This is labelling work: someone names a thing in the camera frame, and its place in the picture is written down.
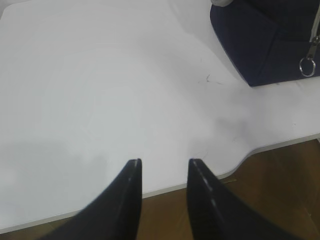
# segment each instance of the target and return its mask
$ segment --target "metal ring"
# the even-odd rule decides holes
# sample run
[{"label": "metal ring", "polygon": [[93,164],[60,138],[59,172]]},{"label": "metal ring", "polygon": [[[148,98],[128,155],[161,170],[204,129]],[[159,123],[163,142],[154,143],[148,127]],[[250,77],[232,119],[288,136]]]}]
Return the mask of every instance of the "metal ring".
[{"label": "metal ring", "polygon": [[[302,62],[303,62],[305,59],[308,60],[308,61],[310,61],[310,62],[312,63],[312,65],[313,65],[313,70],[312,70],[312,73],[310,73],[310,74],[305,74],[305,73],[304,73],[304,70],[303,70],[303,68],[302,68],[302,65],[301,65],[301,64],[302,64]],[[315,75],[316,63],[315,63],[315,61],[314,61],[313,59],[304,57],[304,58],[302,58],[302,59],[300,60],[299,68],[300,68],[300,72],[302,73],[302,75],[303,75],[304,77],[310,78],[310,77],[312,77],[313,75]]]}]

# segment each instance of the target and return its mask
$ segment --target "zipper pull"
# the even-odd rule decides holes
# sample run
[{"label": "zipper pull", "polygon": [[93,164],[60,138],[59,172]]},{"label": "zipper pull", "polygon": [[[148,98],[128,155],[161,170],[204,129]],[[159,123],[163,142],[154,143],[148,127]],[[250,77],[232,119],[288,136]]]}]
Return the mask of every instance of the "zipper pull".
[{"label": "zipper pull", "polygon": [[[318,45],[320,43],[320,36],[315,36],[313,39],[312,39],[312,43],[311,43],[311,47],[309,49],[309,52],[308,54],[306,55],[306,57],[302,58],[300,60],[300,63],[299,63],[299,68],[300,68],[300,72],[302,73],[302,75],[306,78],[310,78],[312,77],[313,75],[315,75],[315,71],[316,71],[316,63],[314,61],[314,58],[315,58],[315,55],[316,55],[316,52],[317,52],[317,48],[318,48]],[[307,60],[307,61],[310,61],[312,63],[312,72],[310,74],[305,74],[304,73],[304,70],[303,70],[303,67],[302,67],[302,63],[304,60]]]}]

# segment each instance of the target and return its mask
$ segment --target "white table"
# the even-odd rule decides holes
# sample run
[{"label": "white table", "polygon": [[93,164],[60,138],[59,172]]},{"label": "white table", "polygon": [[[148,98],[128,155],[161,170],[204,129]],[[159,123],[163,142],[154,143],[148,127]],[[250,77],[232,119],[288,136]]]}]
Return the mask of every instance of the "white table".
[{"label": "white table", "polygon": [[209,0],[33,0],[0,21],[0,233],[75,214],[143,161],[143,193],[315,139],[320,79],[250,88]]}]

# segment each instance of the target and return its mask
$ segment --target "white tabletop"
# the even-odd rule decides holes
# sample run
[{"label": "white tabletop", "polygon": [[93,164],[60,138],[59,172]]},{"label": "white tabletop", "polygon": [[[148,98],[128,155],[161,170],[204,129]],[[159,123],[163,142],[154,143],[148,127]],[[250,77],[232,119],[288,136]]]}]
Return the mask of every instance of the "white tabletop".
[{"label": "white tabletop", "polygon": [[250,88],[209,0],[32,0],[0,21],[0,233],[84,208],[129,159],[143,193],[320,133],[320,79]]}]

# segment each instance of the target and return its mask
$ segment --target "fabric bag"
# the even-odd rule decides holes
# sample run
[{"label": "fabric bag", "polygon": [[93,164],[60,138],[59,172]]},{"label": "fabric bag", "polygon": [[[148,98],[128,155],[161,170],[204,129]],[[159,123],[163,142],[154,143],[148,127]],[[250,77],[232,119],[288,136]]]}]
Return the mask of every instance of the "fabric bag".
[{"label": "fabric bag", "polygon": [[212,3],[213,29],[250,86],[320,76],[320,0]]}]

